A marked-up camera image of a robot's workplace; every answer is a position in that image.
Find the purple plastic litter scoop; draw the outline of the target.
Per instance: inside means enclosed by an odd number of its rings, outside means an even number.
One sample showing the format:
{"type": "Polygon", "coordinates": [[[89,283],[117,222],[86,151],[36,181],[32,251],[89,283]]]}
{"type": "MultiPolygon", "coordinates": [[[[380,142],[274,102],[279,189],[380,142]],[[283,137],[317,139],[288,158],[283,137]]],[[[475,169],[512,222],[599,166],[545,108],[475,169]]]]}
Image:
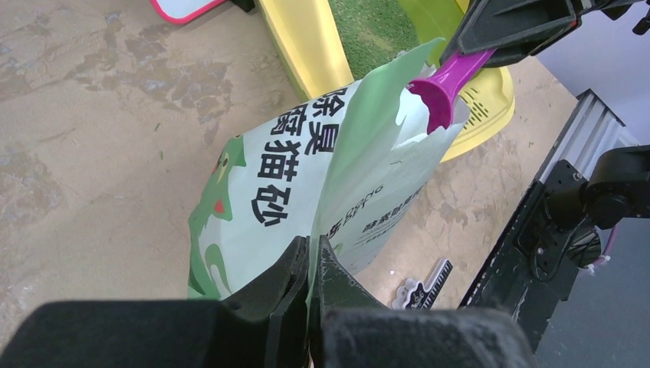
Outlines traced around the purple plastic litter scoop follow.
{"type": "Polygon", "coordinates": [[[427,134],[439,127],[446,130],[451,126],[455,98],[494,52],[494,49],[474,54],[456,52],[431,77],[414,79],[407,85],[407,90],[419,96],[428,108],[427,134]]]}

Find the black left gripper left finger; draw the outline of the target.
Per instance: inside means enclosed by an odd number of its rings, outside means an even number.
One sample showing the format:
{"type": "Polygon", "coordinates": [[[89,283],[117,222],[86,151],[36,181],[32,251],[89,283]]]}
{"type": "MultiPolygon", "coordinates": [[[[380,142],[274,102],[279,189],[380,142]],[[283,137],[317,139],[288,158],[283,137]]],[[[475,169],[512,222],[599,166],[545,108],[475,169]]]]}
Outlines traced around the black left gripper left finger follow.
{"type": "Polygon", "coordinates": [[[235,294],[212,299],[58,301],[10,339],[3,367],[302,367],[308,240],[235,294]]]}

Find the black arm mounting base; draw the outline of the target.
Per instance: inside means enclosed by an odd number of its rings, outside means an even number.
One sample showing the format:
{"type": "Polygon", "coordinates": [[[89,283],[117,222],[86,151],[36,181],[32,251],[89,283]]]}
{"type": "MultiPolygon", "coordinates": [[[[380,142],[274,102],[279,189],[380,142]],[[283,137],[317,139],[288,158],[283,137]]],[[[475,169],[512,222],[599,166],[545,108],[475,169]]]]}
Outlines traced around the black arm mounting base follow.
{"type": "Polygon", "coordinates": [[[596,227],[589,221],[563,231],[550,219],[553,194],[586,183],[565,159],[544,181],[534,180],[496,245],[461,300],[461,307],[506,312],[519,324],[532,347],[543,338],[561,301],[567,301],[581,268],[601,252],[596,227]]]}

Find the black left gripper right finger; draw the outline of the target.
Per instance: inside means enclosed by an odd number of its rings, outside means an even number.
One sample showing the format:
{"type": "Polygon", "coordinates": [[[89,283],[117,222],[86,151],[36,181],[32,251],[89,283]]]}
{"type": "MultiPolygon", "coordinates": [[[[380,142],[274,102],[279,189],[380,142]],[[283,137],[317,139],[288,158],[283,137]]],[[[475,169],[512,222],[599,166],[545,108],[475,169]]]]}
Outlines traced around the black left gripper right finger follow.
{"type": "Polygon", "coordinates": [[[524,332],[489,308],[392,310],[310,242],[310,352],[316,367],[535,367],[524,332]]]}

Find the yellow sifting litter tray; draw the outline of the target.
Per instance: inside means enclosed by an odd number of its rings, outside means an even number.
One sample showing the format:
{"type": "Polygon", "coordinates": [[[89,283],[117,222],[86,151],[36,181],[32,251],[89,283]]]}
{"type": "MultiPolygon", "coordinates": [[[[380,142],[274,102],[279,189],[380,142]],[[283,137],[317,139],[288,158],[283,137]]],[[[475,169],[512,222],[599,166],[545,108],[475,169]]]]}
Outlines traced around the yellow sifting litter tray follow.
{"type": "MultiPolygon", "coordinates": [[[[288,74],[310,100],[353,82],[328,1],[259,1],[288,74]]],[[[505,67],[484,69],[461,90],[470,117],[444,156],[463,155],[506,127],[514,115],[514,85],[505,67]]]]}

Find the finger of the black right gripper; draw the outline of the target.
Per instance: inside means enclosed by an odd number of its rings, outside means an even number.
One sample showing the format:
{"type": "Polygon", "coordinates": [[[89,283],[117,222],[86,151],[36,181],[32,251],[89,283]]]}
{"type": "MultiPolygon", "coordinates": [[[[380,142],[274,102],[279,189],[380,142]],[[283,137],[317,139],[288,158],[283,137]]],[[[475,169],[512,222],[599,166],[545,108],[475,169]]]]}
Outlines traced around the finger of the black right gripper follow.
{"type": "Polygon", "coordinates": [[[621,18],[639,0],[479,0],[470,1],[460,25],[439,59],[454,53],[492,49],[485,67],[504,67],[534,56],[575,31],[582,17],[602,12],[621,18]]]}

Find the green cat litter bag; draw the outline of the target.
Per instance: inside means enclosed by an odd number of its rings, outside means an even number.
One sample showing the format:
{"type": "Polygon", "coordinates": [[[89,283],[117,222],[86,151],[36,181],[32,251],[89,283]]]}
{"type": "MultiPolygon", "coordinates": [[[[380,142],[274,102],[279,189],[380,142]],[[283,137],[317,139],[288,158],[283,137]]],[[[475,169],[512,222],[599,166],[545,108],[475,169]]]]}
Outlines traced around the green cat litter bag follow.
{"type": "Polygon", "coordinates": [[[299,104],[224,146],[189,216],[188,296],[223,300],[297,236],[326,236],[351,274],[370,265],[461,132],[427,131],[410,93],[437,41],[299,104]]]}

